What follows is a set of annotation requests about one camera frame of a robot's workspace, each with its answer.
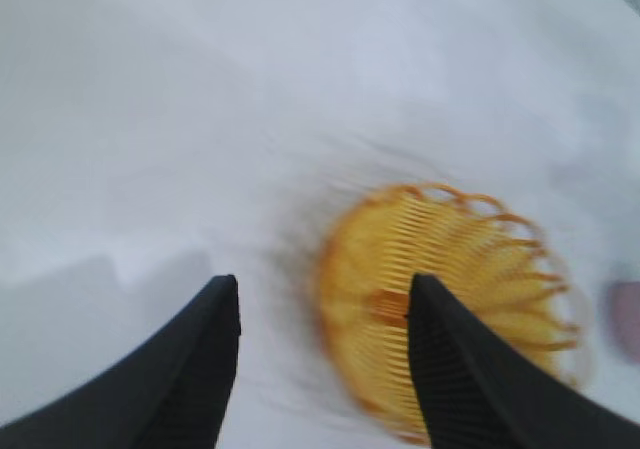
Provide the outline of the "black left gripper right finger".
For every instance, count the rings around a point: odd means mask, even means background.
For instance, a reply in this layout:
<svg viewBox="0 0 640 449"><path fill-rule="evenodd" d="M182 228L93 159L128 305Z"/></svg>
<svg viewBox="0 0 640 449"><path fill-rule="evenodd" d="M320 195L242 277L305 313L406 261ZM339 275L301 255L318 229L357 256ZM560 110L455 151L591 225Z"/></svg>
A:
<svg viewBox="0 0 640 449"><path fill-rule="evenodd" d="M636 448L638 424L539 369L436 277L414 276L410 375L434 448Z"/></svg>

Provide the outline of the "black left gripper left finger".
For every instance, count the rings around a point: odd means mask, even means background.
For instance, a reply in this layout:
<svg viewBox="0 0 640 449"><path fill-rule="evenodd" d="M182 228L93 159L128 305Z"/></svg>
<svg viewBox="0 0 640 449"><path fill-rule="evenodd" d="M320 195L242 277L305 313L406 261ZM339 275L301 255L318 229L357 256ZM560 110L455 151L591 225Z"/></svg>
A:
<svg viewBox="0 0 640 449"><path fill-rule="evenodd" d="M213 448L236 378L238 282L212 278L133 352L1 428L4 448Z"/></svg>

